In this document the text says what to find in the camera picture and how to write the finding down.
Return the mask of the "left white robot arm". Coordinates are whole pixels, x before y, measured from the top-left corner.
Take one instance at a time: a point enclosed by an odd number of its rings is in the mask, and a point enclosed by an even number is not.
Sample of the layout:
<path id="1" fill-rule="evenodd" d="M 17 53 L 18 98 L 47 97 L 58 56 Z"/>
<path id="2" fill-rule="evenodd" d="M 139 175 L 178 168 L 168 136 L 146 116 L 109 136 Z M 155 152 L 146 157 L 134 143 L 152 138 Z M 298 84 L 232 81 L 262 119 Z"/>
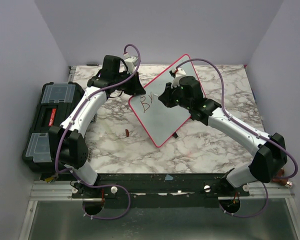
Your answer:
<path id="1" fill-rule="evenodd" d="M 139 79 L 140 58 L 125 53 L 123 57 L 106 55 L 102 68 L 87 82 L 83 97 L 69 116 L 48 131 L 51 158 L 58 174 L 69 171 L 81 182 L 83 191 L 91 198 L 97 197 L 101 185 L 98 174 L 91 167 L 85 135 L 99 108 L 111 94 L 121 91 L 129 96 L 146 93 Z"/>

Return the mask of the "pink framed whiteboard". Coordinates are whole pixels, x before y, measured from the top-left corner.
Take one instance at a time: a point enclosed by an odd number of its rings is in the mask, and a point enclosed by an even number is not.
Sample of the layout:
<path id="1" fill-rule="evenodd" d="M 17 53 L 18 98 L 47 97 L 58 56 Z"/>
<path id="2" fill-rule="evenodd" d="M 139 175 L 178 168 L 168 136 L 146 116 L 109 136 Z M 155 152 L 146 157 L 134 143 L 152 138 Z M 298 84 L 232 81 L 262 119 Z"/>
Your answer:
<path id="1" fill-rule="evenodd" d="M 176 106 L 173 108 L 165 107 L 158 97 L 161 95 L 166 83 L 172 82 L 173 78 L 169 71 L 189 60 L 188 54 L 183 54 L 166 69 L 157 73 L 152 80 L 144 87 L 146 94 L 131 97 L 128 104 L 138 121 L 152 140 L 153 144 L 160 148 L 173 134 L 190 118 L 188 110 Z"/>

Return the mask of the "small black wall bracket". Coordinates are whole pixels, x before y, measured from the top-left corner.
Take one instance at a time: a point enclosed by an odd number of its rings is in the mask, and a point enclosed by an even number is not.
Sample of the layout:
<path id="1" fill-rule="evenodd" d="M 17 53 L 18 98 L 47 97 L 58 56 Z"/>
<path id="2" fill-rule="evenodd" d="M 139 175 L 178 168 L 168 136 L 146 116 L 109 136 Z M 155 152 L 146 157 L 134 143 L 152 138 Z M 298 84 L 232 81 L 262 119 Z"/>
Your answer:
<path id="1" fill-rule="evenodd" d="M 91 67 L 99 66 L 98 63 L 87 63 L 86 65 Z"/>

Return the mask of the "black plastic toolbox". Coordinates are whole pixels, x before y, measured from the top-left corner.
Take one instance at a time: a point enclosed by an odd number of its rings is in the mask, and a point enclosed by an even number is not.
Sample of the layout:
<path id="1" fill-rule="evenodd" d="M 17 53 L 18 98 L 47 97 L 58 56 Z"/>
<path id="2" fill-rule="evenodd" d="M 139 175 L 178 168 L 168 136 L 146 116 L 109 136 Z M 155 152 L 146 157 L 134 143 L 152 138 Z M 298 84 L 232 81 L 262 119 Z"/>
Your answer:
<path id="1" fill-rule="evenodd" d="M 22 152 L 22 160 L 32 172 L 41 174 L 55 171 L 50 154 L 49 129 L 51 126 L 59 126 L 70 116 L 84 92 L 74 82 L 49 82 L 43 85 Z"/>

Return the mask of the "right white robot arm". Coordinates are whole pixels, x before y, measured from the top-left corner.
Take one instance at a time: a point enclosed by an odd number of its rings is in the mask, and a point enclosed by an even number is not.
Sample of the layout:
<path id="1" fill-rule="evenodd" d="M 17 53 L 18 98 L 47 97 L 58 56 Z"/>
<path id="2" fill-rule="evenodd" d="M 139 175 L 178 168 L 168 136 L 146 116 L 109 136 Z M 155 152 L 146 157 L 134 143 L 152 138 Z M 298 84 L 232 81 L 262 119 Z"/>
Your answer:
<path id="1" fill-rule="evenodd" d="M 221 104 L 203 95 L 201 85 L 193 76 L 184 76 L 177 86 L 166 83 L 158 97 L 167 108 L 179 106 L 188 110 L 190 118 L 217 129 L 243 146 L 253 157 L 252 162 L 229 170 L 220 183 L 220 191 L 231 196 L 238 187 L 260 181 L 269 183 L 287 163 L 285 140 L 275 133 L 269 135 L 224 113 Z"/>

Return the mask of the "black mounting rail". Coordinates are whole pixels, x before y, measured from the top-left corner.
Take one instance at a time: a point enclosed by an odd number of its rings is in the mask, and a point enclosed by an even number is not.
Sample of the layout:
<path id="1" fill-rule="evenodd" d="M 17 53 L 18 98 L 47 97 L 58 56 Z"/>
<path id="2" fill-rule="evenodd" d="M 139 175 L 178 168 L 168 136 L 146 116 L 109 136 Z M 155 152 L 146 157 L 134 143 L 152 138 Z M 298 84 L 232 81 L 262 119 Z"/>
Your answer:
<path id="1" fill-rule="evenodd" d="M 219 199 L 249 196 L 249 188 L 226 188 L 222 173 L 102 173 L 97 188 L 73 182 L 72 198 L 107 209 L 218 208 Z"/>

